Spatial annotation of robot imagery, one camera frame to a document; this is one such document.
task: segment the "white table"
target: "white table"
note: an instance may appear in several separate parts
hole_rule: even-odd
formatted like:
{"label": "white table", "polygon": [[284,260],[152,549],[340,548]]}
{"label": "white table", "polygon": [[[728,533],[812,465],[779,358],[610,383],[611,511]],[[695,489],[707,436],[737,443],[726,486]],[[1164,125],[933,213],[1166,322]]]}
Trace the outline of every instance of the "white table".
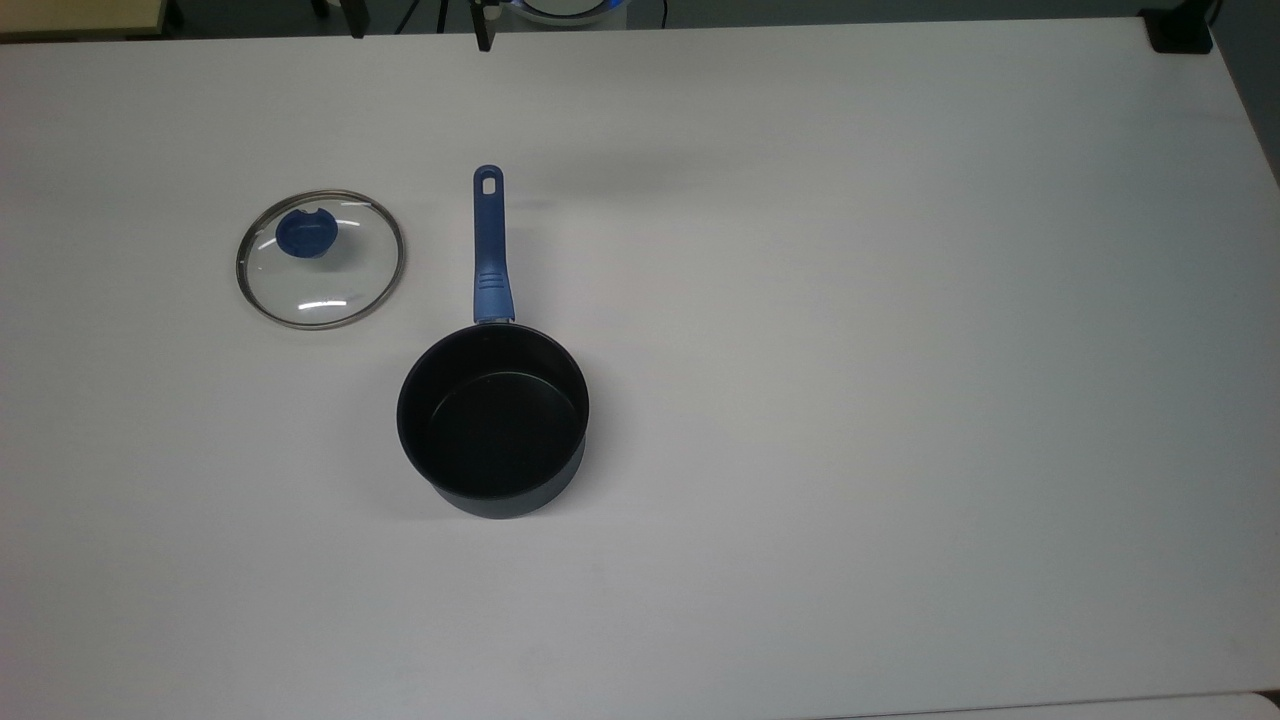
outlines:
{"label": "white table", "polygon": [[[17,717],[750,720],[1280,687],[1280,193],[1137,19],[0,47]],[[396,396],[517,314],[591,386],[512,521]],[[337,331],[236,246],[346,187]]]}

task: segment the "glass lid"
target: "glass lid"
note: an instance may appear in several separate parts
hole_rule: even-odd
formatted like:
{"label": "glass lid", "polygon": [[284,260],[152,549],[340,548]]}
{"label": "glass lid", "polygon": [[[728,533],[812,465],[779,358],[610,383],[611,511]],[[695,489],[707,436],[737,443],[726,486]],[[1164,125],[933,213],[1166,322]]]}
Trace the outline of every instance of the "glass lid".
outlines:
{"label": "glass lid", "polygon": [[346,190],[276,202],[244,233],[236,279],[273,320],[300,329],[346,325],[374,311],[404,272],[399,225]]}

